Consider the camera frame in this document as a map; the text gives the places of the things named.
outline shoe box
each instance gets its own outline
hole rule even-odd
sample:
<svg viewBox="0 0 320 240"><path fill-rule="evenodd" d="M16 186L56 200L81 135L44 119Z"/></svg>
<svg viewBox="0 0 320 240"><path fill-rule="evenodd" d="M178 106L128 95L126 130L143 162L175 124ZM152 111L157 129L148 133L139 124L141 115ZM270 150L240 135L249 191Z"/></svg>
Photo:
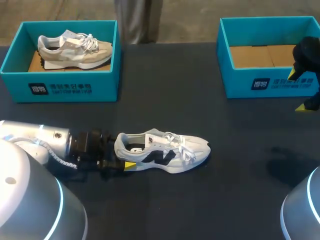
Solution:
<svg viewBox="0 0 320 240"><path fill-rule="evenodd" d="M45 70L38 37L55 38L70 30L112 43L111 59L92 70ZM115 102L121 67L121 42L115 20L22 22L0 69L16 103Z"/></svg>
<svg viewBox="0 0 320 240"><path fill-rule="evenodd" d="M315 73L288 80L293 48L303 37L320 37L312 16L221 18L216 55L228 98L313 96Z"/></svg>

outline shoe heel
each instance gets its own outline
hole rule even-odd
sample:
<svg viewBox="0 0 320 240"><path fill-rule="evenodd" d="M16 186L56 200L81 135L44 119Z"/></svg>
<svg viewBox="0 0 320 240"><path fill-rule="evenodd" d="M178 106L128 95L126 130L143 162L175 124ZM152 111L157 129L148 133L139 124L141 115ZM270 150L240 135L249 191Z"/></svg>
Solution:
<svg viewBox="0 0 320 240"><path fill-rule="evenodd" d="M64 69L65 67L61 61L44 61L44 69Z"/></svg>

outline cardboard insert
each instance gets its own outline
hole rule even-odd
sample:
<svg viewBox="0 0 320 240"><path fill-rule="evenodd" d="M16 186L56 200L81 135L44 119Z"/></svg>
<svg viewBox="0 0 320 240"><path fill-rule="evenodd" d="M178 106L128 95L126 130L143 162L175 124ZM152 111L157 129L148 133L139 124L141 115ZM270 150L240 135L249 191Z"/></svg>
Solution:
<svg viewBox="0 0 320 240"><path fill-rule="evenodd" d="M78 67L67 67L63 69L44 69L41 66L41 57L38 51L35 51L31 60L28 72L69 72L69 71L110 71L110 60L106 64L91 70L82 70Z"/></svg>
<svg viewBox="0 0 320 240"><path fill-rule="evenodd" d="M231 46L236 68L292 67L295 45Z"/></svg>

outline black table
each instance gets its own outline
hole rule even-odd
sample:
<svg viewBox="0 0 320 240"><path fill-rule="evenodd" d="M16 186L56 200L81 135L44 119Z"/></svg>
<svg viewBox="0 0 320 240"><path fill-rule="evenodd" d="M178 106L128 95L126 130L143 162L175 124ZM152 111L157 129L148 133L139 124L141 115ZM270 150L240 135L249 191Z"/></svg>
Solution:
<svg viewBox="0 0 320 240"><path fill-rule="evenodd" d="M70 183L88 214L88 240L284 239L281 205L319 163L320 116L294 112L303 98L226 99L215 49L126 47L117 103L15 104L0 81L0 120L112 134L157 128L211 143L208 162L182 174L102 181L93 173Z"/></svg>

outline n logo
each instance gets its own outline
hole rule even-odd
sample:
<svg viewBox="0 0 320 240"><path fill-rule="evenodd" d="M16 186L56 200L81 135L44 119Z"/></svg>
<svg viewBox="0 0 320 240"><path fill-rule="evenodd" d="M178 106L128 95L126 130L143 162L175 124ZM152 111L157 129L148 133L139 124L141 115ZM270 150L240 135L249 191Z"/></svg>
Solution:
<svg viewBox="0 0 320 240"><path fill-rule="evenodd" d="M168 165L172 159L176 156L175 152L170 150L167 155L164 157L164 151L155 150L149 153L145 159L143 159L143 163L151 163L154 161L155 164Z"/></svg>

